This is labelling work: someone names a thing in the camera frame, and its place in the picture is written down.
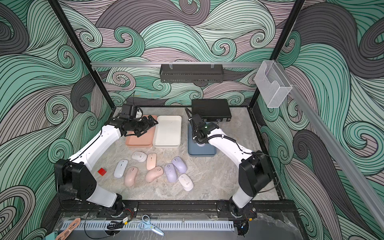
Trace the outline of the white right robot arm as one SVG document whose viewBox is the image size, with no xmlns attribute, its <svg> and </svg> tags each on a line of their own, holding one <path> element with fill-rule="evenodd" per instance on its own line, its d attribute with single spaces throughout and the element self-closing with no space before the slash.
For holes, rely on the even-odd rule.
<svg viewBox="0 0 384 240">
<path fill-rule="evenodd" d="M 192 115 L 189 109 L 186 112 L 194 142 L 214 146 L 238 167 L 239 189 L 229 200 L 229 210 L 234 217 L 241 217 L 244 208 L 272 181 L 273 171 L 268 156 L 260 150 L 243 147 L 218 125 L 204 122 L 199 114 Z"/>
</svg>

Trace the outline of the purple mouse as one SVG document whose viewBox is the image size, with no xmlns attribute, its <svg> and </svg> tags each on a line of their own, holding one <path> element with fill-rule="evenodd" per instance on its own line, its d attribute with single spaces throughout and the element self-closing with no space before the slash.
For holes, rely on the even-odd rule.
<svg viewBox="0 0 384 240">
<path fill-rule="evenodd" d="M 172 164 L 175 166 L 175 168 L 178 170 L 180 174 L 185 174 L 188 170 L 187 165 L 179 156 L 172 159 Z"/>
<path fill-rule="evenodd" d="M 178 180 L 178 175 L 173 164 L 167 164 L 164 166 L 164 173 L 167 176 L 167 180 L 170 183 L 175 183 Z"/>
</svg>

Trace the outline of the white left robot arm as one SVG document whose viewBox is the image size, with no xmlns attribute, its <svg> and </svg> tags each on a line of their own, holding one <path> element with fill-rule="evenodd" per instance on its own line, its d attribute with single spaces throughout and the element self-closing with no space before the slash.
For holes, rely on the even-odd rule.
<svg viewBox="0 0 384 240">
<path fill-rule="evenodd" d="M 111 117 L 82 149 L 54 164 L 58 194 L 102 206 L 110 215 L 119 216 L 124 211 L 122 196 L 101 187 L 91 171 L 103 153 L 120 137 L 141 137 L 157 124 L 151 115 L 138 119 Z"/>
</svg>

